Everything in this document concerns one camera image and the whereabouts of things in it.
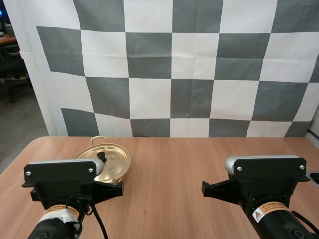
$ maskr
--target gray carpet floor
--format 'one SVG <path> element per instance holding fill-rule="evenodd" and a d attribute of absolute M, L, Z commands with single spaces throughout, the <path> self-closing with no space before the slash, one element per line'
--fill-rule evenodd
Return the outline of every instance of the gray carpet floor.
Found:
<path fill-rule="evenodd" d="M 0 84 L 0 174 L 34 139 L 48 131 L 32 89 L 19 94 L 11 104 L 5 84 Z"/>

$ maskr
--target brass pot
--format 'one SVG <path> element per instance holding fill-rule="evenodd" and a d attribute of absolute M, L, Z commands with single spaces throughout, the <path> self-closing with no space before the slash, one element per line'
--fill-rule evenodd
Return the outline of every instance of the brass pot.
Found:
<path fill-rule="evenodd" d="M 104 139 L 105 143 L 93 145 L 98 138 Z M 106 162 L 103 172 L 96 176 L 95 181 L 114 184 L 120 182 L 131 166 L 130 153 L 120 145 L 108 143 L 104 136 L 91 138 L 91 146 L 81 151 L 75 159 L 101 158 L 101 154 L 97 156 L 101 152 L 105 153 Z"/>

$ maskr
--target white square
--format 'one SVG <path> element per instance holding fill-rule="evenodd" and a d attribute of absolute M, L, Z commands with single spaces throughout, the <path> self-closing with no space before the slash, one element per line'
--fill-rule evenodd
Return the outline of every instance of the white square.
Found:
<path fill-rule="evenodd" d="M 172 34 L 172 79 L 213 80 L 218 33 Z"/>
<path fill-rule="evenodd" d="M 292 122 L 250 121 L 247 137 L 285 137 Z"/>
<path fill-rule="evenodd" d="M 81 30 L 84 74 L 129 77 L 125 32 Z"/>
<path fill-rule="evenodd" d="M 251 120 L 258 81 L 214 80 L 210 118 Z"/>
<path fill-rule="evenodd" d="M 260 81 L 309 82 L 319 53 L 319 32 L 271 33 Z"/>
<path fill-rule="evenodd" d="M 50 91 L 59 108 L 94 112 L 90 92 L 83 76 L 50 72 Z"/>
<path fill-rule="evenodd" d="M 277 0 L 224 0 L 220 33 L 270 33 Z"/>
<path fill-rule="evenodd" d="M 312 121 L 319 104 L 319 83 L 308 83 L 294 121 Z"/>
<path fill-rule="evenodd" d="M 30 26 L 51 26 L 80 29 L 80 21 L 73 0 L 23 0 L 23 18 Z"/>
<path fill-rule="evenodd" d="M 105 137 L 132 137 L 131 121 L 95 113 L 100 135 Z"/>
<path fill-rule="evenodd" d="M 126 32 L 172 32 L 173 0 L 124 0 Z"/>
<path fill-rule="evenodd" d="M 209 119 L 170 119 L 171 137 L 208 137 Z"/>
<path fill-rule="evenodd" d="M 131 119 L 170 118 L 170 79 L 130 78 Z"/>

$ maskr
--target lid knob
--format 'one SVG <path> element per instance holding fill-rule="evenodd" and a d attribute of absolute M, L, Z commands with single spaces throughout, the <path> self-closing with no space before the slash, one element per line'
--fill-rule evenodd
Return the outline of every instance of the lid knob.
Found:
<path fill-rule="evenodd" d="M 105 163 L 107 160 L 105 157 L 105 152 L 98 152 L 96 156 L 98 156 L 98 158 L 101 159 L 103 163 Z"/>

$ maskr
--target office chair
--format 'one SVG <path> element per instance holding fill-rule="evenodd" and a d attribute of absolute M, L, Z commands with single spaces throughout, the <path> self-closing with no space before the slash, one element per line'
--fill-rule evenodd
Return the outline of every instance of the office chair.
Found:
<path fill-rule="evenodd" d="M 12 80 L 5 80 L 11 103 L 16 102 L 16 95 L 19 91 L 32 88 L 24 61 L 18 52 L 14 52 L 15 49 L 18 49 L 18 45 L 8 45 L 0 48 L 0 78 L 8 76 L 14 78 Z M 25 73 L 26 75 L 26 78 L 23 80 L 19 80 L 21 73 Z"/>

